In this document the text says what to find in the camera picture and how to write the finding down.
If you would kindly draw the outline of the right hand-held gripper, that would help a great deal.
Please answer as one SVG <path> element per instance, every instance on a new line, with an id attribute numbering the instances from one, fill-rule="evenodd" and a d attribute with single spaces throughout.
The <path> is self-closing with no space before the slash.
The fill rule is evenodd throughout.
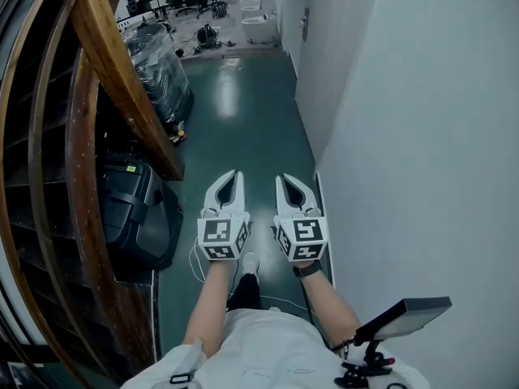
<path id="1" fill-rule="evenodd" d="M 287 173 L 275 179 L 274 237 L 291 263 L 319 260 L 328 246 L 328 223 L 314 191 Z"/>

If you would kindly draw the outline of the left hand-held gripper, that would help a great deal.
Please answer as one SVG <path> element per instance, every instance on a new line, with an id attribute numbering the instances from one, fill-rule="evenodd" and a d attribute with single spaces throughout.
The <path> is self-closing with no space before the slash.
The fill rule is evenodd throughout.
<path id="1" fill-rule="evenodd" d="M 197 220 L 198 247 L 207 260 L 238 260 L 250 236 L 241 171 L 230 170 L 207 190 Z"/>

